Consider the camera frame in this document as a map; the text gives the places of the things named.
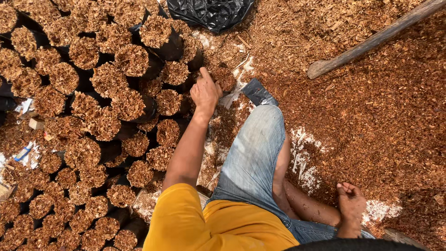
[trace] hand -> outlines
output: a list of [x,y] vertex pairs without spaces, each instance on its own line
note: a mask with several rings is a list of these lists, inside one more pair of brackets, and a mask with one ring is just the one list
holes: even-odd
[[342,224],[360,228],[362,213],[366,208],[366,199],[356,186],[344,182],[338,184],[339,209],[341,210]]
[[223,91],[218,82],[212,81],[206,68],[201,67],[200,72],[202,77],[198,77],[197,83],[192,86],[190,96],[197,105],[195,113],[210,119],[219,103],[219,98],[223,96]]

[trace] forearm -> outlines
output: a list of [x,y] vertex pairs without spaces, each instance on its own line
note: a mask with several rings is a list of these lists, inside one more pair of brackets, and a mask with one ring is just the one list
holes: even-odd
[[342,221],[338,229],[338,238],[359,238],[361,237],[361,223]]
[[167,167],[162,190],[186,183],[195,187],[203,160],[206,131],[211,116],[196,110]]

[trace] yellow shirt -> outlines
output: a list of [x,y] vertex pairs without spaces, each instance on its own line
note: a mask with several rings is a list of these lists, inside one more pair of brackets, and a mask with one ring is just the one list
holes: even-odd
[[297,245],[271,212],[223,200],[210,202],[202,211],[197,191],[176,184],[158,198],[143,251],[284,250]]

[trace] wooden handle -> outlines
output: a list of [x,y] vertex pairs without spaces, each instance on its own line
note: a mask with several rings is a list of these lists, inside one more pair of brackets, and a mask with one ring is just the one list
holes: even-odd
[[355,47],[343,52],[341,55],[331,60],[318,60],[310,65],[307,70],[307,76],[310,79],[315,79],[322,74],[325,74],[341,65],[344,65],[355,59],[364,52],[386,41],[398,32],[406,29],[421,19],[428,17],[435,13],[442,6],[446,4],[446,0],[426,0],[413,10],[406,13],[404,16],[398,18],[395,22],[385,27],[380,32],[377,32],[367,40],[356,45]]

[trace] black plastic bag opening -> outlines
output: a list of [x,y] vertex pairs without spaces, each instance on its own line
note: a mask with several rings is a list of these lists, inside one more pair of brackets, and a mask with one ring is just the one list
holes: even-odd
[[251,11],[254,0],[167,0],[173,19],[223,32],[240,23]]

